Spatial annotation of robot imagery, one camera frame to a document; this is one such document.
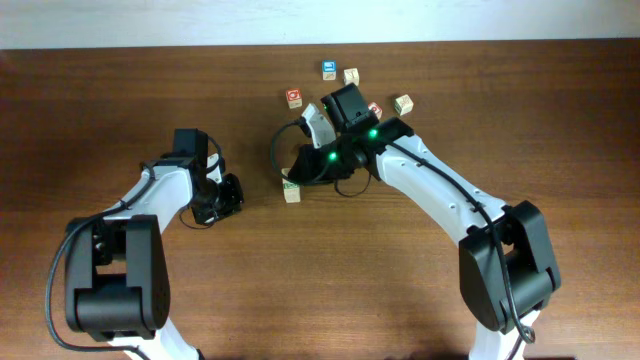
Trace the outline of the green edged picture block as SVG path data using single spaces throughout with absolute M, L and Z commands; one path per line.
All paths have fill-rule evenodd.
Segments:
M 290 182 L 289 180 L 282 179 L 283 196 L 285 202 L 300 203 L 301 202 L 301 187 L 298 184 Z

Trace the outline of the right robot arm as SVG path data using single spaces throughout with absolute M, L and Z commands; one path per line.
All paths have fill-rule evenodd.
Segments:
M 407 196 L 458 249 L 460 293 L 477 321 L 470 358 L 523 358 L 536 340 L 533 323 L 561 286 L 542 212 L 471 184 L 400 118 L 380 120 L 354 84 L 308 105 L 293 123 L 311 141 L 284 180 L 337 184 L 364 169 Z

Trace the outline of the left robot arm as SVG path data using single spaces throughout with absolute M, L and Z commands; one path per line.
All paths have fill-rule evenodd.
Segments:
M 171 290 L 162 233 L 191 211 L 205 230 L 238 213 L 238 178 L 226 172 L 220 146 L 198 129 L 178 129 L 170 152 L 141 166 L 140 180 L 112 207 L 69 222 L 50 269 L 65 265 L 65 318 L 94 345 L 64 341 L 86 353 L 123 352 L 132 359 L 200 359 L 169 318 Z

